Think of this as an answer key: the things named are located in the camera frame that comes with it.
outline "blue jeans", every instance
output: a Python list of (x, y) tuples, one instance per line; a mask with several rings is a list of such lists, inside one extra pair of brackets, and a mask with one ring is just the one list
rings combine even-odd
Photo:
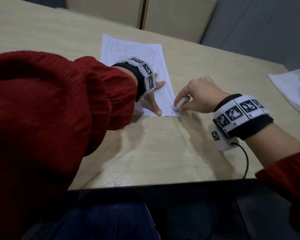
[(37, 224), (21, 240), (159, 240), (140, 196), (133, 189), (94, 190), (58, 222)]

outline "wristband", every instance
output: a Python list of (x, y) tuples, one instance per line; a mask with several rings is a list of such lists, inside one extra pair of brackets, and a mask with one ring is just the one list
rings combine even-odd
[(228, 102), (222, 101), (221, 106), (217, 106), (213, 122), (227, 139), (238, 137), (245, 140), (273, 123), (273, 118), (254, 97), (237, 95), (231, 95), (236, 97), (234, 99), (225, 98)]
[(149, 92), (156, 88), (155, 76), (150, 65), (138, 58), (120, 61), (112, 67), (123, 67), (131, 71), (138, 80), (136, 102), (143, 99)]

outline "red jacket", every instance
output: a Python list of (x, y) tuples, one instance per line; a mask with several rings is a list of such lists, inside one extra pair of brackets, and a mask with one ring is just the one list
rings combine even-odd
[[(107, 130), (131, 122), (137, 88), (93, 57), (0, 54), (0, 239), (19, 239), (65, 193)], [(256, 176), (291, 201), (300, 231), (300, 153)]]

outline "sheet of paper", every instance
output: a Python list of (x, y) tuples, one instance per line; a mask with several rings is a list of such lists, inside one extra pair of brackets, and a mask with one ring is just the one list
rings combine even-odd
[[(101, 62), (112, 66), (120, 60), (137, 57), (146, 61), (158, 73), (157, 81), (166, 81), (166, 84), (154, 92), (155, 100), (162, 110), (162, 116), (180, 116), (172, 109), (175, 99), (168, 70), (164, 61), (161, 44), (142, 44), (133, 41), (119, 40), (103, 35), (101, 48)], [(134, 115), (155, 116), (150, 111), (147, 101), (139, 101), (134, 105)]]
[(289, 103), (300, 112), (300, 69), (280, 75), (269, 74), (269, 78)]

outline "wooden table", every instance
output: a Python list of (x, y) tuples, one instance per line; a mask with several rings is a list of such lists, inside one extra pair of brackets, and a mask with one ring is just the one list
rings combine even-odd
[[(0, 53), (35, 50), (70, 60), (99, 59), (102, 34), (162, 44), (175, 94), (189, 80), (209, 75), (229, 93), (258, 98), (275, 122), (300, 140), (300, 114), (268, 79), (268, 73), (287, 72), (281, 64), (20, 0), (0, 0)], [(208, 132), (211, 123), (211, 114), (195, 112), (135, 116), (124, 129), (107, 132), (96, 152), (83, 159), (70, 189), (240, 179), (246, 167), (243, 151), (220, 153)], [(262, 166), (240, 143), (249, 155), (247, 177), (253, 178)]]

